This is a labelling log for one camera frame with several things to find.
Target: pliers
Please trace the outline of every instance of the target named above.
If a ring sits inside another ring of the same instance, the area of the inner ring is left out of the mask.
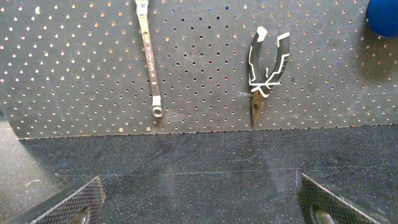
[[[287,32],[277,38],[278,56],[271,75],[268,75],[267,67],[266,75],[262,76],[260,74],[260,50],[266,35],[267,30],[263,27],[258,27],[249,51],[249,86],[253,93],[251,102],[252,128],[254,128],[259,119],[261,110],[264,107],[264,100],[269,96],[271,88],[274,85],[280,85],[279,78],[284,73],[287,62],[289,61],[290,34]]]

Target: gray floor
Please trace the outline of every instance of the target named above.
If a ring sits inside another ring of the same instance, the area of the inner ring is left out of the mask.
[[[398,128],[18,141],[0,119],[0,222],[90,175],[102,223],[302,223],[300,173],[397,215]]]

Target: hand tool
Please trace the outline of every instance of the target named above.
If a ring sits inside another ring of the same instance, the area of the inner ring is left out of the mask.
[[[154,63],[154,53],[150,42],[149,26],[148,26],[148,3],[149,0],[136,0],[137,15],[139,25],[141,27],[142,40],[144,41],[145,54],[147,57],[148,71],[150,76],[150,84],[152,87],[152,114],[156,118],[163,115],[162,105],[160,103],[160,91],[157,83],[156,69]]]
[[[249,51],[249,86],[253,93],[251,102],[251,119],[252,128],[256,125],[262,108],[264,107],[264,100],[269,96],[269,92],[274,85],[280,85],[279,78],[285,71],[285,67],[289,60],[289,33],[282,34],[277,38],[278,56],[275,67],[268,75],[268,68],[266,67],[266,75],[263,77],[260,74],[260,50],[264,39],[266,38],[267,30],[263,27],[258,27],[254,40],[250,46]]]

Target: perforated metal board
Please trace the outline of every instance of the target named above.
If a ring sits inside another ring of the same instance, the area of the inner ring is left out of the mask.
[[[264,26],[261,65],[284,32],[290,60],[255,129],[396,123],[398,43],[367,30],[367,5],[151,1],[155,120],[134,2],[2,1],[1,108],[19,138],[250,130],[247,55]]]

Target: black table surface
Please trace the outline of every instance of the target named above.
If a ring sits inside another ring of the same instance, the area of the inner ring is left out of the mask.
[[[398,212],[398,128],[17,140],[0,116],[0,223],[100,175],[102,223],[303,223],[300,174]]]

